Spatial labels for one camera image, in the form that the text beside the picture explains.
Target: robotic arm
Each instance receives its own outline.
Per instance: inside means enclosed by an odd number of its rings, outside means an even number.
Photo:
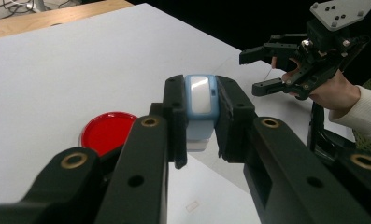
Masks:
[[[350,36],[349,25],[362,20],[370,9],[371,0],[315,3],[310,11],[316,19],[307,22],[306,34],[272,35],[262,46],[242,51],[240,64],[266,57],[277,57],[280,69],[287,68],[290,58],[301,64],[299,71],[286,82],[276,78],[253,84],[252,94],[294,92],[299,100],[306,100],[313,90],[332,78],[337,69],[344,71],[368,44],[368,36]]]

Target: green fabric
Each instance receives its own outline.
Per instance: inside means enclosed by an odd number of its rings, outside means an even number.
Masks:
[[[371,90],[371,79],[366,81],[363,84],[363,87]],[[353,133],[354,133],[354,138],[356,141],[357,149],[371,152],[371,140],[367,139],[366,137],[364,137],[362,134],[358,133],[355,130],[353,130]]]

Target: wooden floor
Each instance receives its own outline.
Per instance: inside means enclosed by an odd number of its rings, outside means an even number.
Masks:
[[[34,13],[34,11],[30,10],[30,8],[26,7],[26,3],[28,2],[32,3],[33,0],[0,0],[0,19]],[[72,7],[79,4],[78,0],[45,0],[44,3],[46,10],[57,9],[61,4],[63,5],[61,5],[60,8]]]

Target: person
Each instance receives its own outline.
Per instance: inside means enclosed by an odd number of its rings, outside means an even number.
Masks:
[[[300,68],[298,61],[291,60],[297,67],[282,75],[283,81]],[[275,58],[272,59],[272,68],[276,68]],[[371,140],[371,90],[351,84],[342,71],[337,70],[331,79],[312,91],[309,98],[329,110],[330,121],[352,128]]]

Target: wooden surface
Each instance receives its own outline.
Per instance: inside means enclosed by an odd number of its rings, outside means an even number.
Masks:
[[[124,0],[106,0],[76,7],[2,19],[0,20],[0,37],[45,28],[55,24],[77,21],[130,6],[132,4]]]

